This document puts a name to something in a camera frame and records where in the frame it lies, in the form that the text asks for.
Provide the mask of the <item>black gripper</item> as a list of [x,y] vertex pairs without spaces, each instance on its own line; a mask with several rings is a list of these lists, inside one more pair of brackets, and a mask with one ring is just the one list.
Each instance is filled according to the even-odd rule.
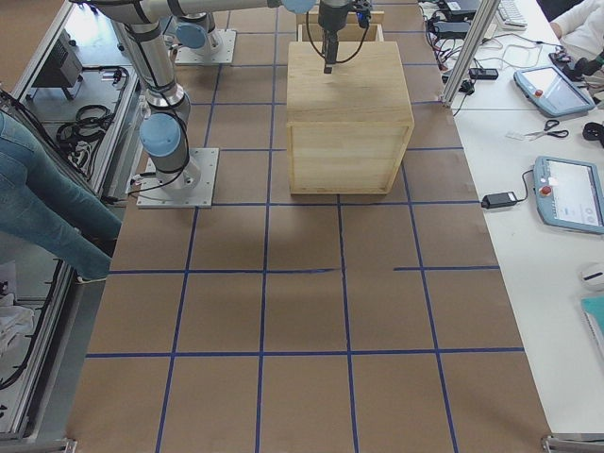
[[337,64],[339,40],[336,32],[346,25],[348,13],[352,10],[350,0],[320,0],[318,25],[323,30],[324,73],[331,74]]

